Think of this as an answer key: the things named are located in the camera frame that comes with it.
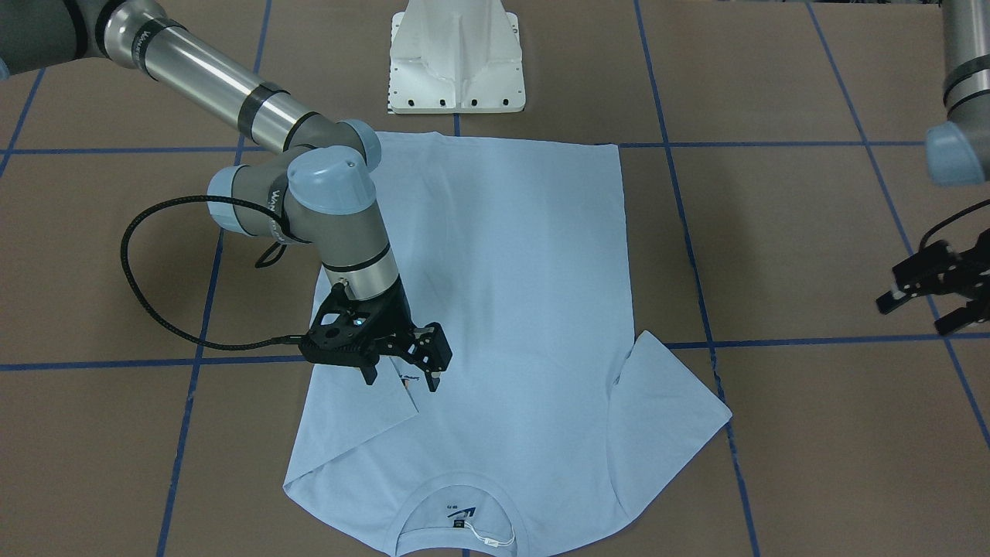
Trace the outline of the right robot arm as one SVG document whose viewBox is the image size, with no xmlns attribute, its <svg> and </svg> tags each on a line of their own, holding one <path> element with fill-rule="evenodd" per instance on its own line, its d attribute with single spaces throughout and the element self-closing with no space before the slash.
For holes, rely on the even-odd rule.
<svg viewBox="0 0 990 557">
<path fill-rule="evenodd" d="M 107 59 L 169 86 L 274 155 L 257 166 L 231 166 L 208 193 L 145 209 L 121 237 L 121 269 L 135 298 L 167 331 L 201 347 L 251 351 L 292 345 L 313 364 L 353 367 L 374 384 L 381 357 L 423 371 L 436 391 L 450 349 L 442 325 L 424 327 L 411 311 L 394 258 L 372 170 L 381 141 L 367 123 L 333 122 L 194 36 L 155 1 L 4 1 L 2 78 L 68 61 Z M 275 263 L 290 244 L 319 253 L 329 295 L 308 330 L 247 344 L 199 338 L 162 317 L 139 288 L 128 261 L 135 230 L 173 206 L 204 203 L 220 228 L 269 237 L 257 267 Z"/>
</svg>

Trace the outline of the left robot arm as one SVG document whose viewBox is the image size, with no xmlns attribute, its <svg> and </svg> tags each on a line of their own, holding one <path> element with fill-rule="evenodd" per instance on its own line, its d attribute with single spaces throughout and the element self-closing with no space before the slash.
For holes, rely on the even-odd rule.
<svg viewBox="0 0 990 557">
<path fill-rule="evenodd" d="M 925 138 L 927 173 L 938 186 L 980 186 L 989 177 L 989 7 L 986 1 L 944 1 L 945 123 Z M 938 317 L 934 328 L 948 337 L 988 321 L 988 243 L 982 231 L 975 246 L 956 251 L 934 236 L 959 219 L 988 207 L 983 200 L 927 230 L 918 248 L 892 268 L 893 285 L 877 297 L 883 315 L 928 296 L 960 296 L 962 307 Z"/>
</svg>

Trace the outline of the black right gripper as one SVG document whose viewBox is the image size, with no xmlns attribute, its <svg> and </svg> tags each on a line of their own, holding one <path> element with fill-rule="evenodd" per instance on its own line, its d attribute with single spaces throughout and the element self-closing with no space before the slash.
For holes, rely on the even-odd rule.
<svg viewBox="0 0 990 557">
<path fill-rule="evenodd" d="M 401 288 L 389 288 L 368 300 L 340 295 L 346 325 L 340 326 L 340 364 L 360 369 L 364 383 L 374 385 L 382 356 L 400 357 L 427 371 L 428 390 L 434 394 L 442 372 L 449 369 L 452 349 L 439 322 L 417 326 Z"/>
</svg>

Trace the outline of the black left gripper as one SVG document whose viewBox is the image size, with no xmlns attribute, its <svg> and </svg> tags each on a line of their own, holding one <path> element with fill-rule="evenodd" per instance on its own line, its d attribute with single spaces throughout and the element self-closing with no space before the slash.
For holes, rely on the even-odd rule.
<svg viewBox="0 0 990 557">
<path fill-rule="evenodd" d="M 876 299 L 881 314 L 890 314 L 919 296 L 960 295 L 975 301 L 988 296 L 989 233 L 975 246 L 955 251 L 947 241 L 928 244 L 893 268 L 893 288 Z M 934 321 L 938 335 L 950 336 L 986 322 L 988 304 L 968 303 Z"/>
</svg>

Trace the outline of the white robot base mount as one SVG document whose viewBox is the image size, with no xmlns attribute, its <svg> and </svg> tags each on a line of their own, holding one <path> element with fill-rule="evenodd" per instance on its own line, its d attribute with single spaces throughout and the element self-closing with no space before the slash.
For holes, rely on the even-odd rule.
<svg viewBox="0 0 990 557">
<path fill-rule="evenodd" d="M 519 19 L 501 1 L 410 1 L 390 32 L 389 113 L 524 110 Z"/>
</svg>

